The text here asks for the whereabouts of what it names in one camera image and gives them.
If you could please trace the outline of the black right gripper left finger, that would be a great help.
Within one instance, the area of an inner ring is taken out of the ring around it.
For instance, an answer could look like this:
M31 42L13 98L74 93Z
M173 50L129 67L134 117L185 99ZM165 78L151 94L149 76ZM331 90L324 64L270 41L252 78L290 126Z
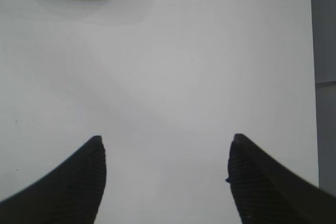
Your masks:
M107 180L97 135L50 173L1 201L1 223L94 223Z

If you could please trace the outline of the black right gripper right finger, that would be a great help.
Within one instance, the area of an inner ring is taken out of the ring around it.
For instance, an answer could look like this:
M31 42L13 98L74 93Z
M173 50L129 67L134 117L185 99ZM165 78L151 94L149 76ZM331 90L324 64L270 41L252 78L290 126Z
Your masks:
M335 196L302 179L237 133L228 177L242 223L335 223Z

